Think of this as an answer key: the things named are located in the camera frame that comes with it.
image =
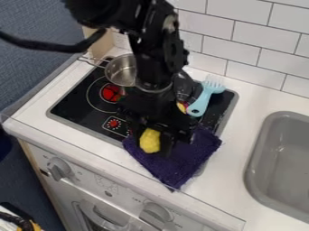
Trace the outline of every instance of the yellow ball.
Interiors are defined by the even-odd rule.
[[[147,128],[139,139],[139,145],[146,153],[155,153],[160,151],[161,133]]]

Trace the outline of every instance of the white countertop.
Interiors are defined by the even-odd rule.
[[[125,52],[128,51],[114,48],[108,55],[117,56]],[[248,194],[243,181],[248,158],[264,119],[276,111],[293,111],[309,116],[309,99],[225,78],[227,88],[239,94],[239,102],[220,137],[223,145],[210,158],[204,173],[189,180],[182,187],[182,191],[189,195],[185,196],[178,192],[171,193],[160,183],[149,180],[148,178],[153,178],[151,174],[125,150],[46,116],[46,111],[90,70],[90,65],[76,61],[15,113],[12,119],[5,121],[5,130],[54,151],[63,152],[71,160],[85,163],[107,174],[113,174],[116,178],[135,185],[149,195],[156,195],[171,203],[182,201],[181,208],[187,209],[200,218],[210,218],[213,222],[226,220],[227,227],[233,227],[234,230],[241,230],[242,222],[229,221],[228,216],[225,217],[205,203],[245,221],[244,230],[246,231],[309,230],[308,224],[256,202]],[[203,80],[207,74],[192,68],[185,68],[185,70],[198,80]],[[74,149],[74,153],[69,152],[69,149]],[[104,161],[103,158],[148,178]]]

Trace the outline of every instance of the burner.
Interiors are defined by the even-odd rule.
[[[113,134],[118,134],[122,137],[127,137],[129,131],[126,126],[126,121],[118,117],[111,116],[107,121],[102,125],[102,127]]]
[[[107,83],[102,87],[102,89],[99,92],[99,96],[108,103],[115,104],[120,100],[122,97],[121,95],[121,87],[116,86],[111,83]]]
[[[103,77],[95,80],[89,86],[86,98],[96,110],[104,113],[116,113],[117,101],[122,97],[120,91],[120,87],[111,84]]]

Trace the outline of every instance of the tiled backsplash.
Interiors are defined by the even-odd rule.
[[[191,67],[309,97],[309,0],[168,1]]]

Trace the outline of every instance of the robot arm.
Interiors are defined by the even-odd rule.
[[[61,1],[77,22],[98,30],[72,46],[22,40],[1,31],[0,39],[32,50],[84,52],[104,35],[106,28],[125,32],[136,58],[138,88],[130,91],[119,106],[131,121],[136,139],[151,127],[162,133],[162,150],[166,153],[177,140],[189,142],[198,119],[180,112],[176,102],[189,102],[182,96],[201,93],[201,84],[183,74],[189,52],[180,39],[178,15],[173,6],[165,0]]]

